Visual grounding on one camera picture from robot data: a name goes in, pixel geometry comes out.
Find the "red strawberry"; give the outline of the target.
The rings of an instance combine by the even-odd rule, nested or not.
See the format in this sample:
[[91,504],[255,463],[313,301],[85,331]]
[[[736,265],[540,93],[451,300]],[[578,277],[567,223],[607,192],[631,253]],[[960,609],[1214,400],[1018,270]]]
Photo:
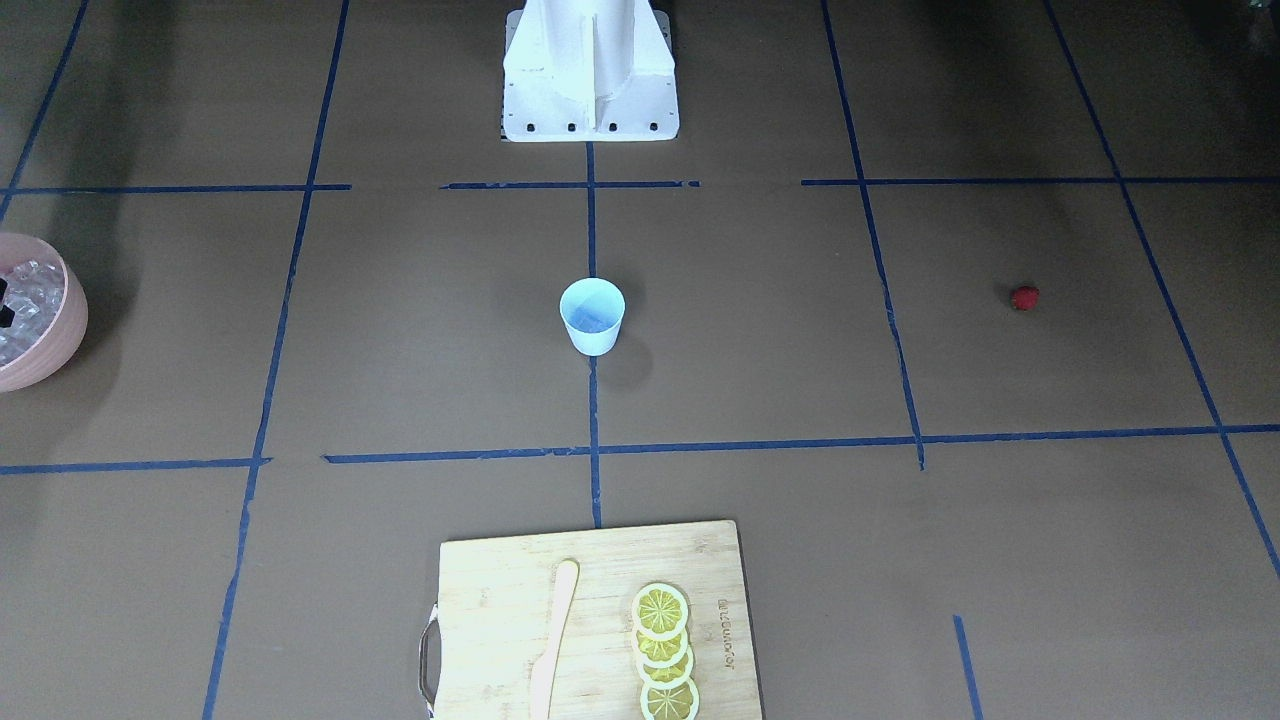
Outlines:
[[1019,286],[1010,292],[1009,299],[1016,311],[1029,313],[1038,306],[1041,290],[1030,284]]

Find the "pile of clear ice cubes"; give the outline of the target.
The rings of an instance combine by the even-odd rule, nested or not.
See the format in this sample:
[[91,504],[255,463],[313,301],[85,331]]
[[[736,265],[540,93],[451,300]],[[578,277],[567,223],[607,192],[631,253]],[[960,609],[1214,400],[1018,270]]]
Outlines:
[[52,324],[67,293],[65,272],[55,263],[27,260],[3,273],[15,322],[1,331],[1,365],[27,352]]

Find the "light blue cup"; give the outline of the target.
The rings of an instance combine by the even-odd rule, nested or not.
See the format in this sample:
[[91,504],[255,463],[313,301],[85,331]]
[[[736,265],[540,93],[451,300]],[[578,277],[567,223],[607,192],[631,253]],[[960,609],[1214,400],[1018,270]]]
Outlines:
[[603,278],[575,281],[559,297],[559,315],[570,341],[589,357],[599,357],[614,347],[625,311],[623,293]]

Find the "pink bowl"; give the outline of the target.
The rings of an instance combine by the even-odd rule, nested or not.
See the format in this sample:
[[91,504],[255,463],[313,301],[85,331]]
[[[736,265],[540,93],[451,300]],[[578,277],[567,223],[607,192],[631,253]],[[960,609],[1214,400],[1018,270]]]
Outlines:
[[79,278],[47,242],[28,234],[3,233],[3,273],[27,260],[58,264],[67,275],[67,293],[52,324],[27,352],[3,366],[3,392],[23,389],[60,369],[81,346],[88,307]]

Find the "wooden cutting board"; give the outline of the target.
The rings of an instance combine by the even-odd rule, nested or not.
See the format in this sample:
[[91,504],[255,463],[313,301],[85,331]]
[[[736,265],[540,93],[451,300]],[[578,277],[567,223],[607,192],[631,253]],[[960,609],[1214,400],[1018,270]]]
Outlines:
[[664,582],[687,597],[695,719],[760,719],[760,687],[739,529],[731,520],[623,527],[440,548],[436,679],[420,673],[434,719],[529,719],[529,679],[543,652],[557,565],[579,564],[549,719],[644,719],[631,601]]

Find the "yellow plastic knife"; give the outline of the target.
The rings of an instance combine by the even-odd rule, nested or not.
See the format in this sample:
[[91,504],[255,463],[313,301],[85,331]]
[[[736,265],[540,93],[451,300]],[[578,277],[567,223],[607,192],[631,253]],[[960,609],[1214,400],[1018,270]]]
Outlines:
[[556,568],[550,597],[550,618],[543,652],[535,659],[529,679],[529,719],[549,719],[564,629],[579,583],[579,564],[562,560]]

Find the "lemon slice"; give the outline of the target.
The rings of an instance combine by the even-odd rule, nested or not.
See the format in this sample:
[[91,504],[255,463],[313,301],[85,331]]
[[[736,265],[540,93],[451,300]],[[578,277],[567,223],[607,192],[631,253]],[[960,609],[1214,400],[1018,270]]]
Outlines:
[[689,633],[681,630],[671,638],[657,639],[643,630],[634,633],[634,651],[637,661],[648,667],[672,667],[689,652]]
[[652,641],[669,641],[684,633],[689,624],[689,600],[668,583],[653,582],[641,587],[631,601],[635,632]]
[[641,683],[659,691],[668,691],[690,682],[696,666],[692,648],[686,648],[672,664],[662,667],[650,664],[649,657],[639,651],[634,652],[634,659]]
[[646,720],[689,720],[700,710],[700,691],[692,679],[672,687],[644,683],[639,698]]

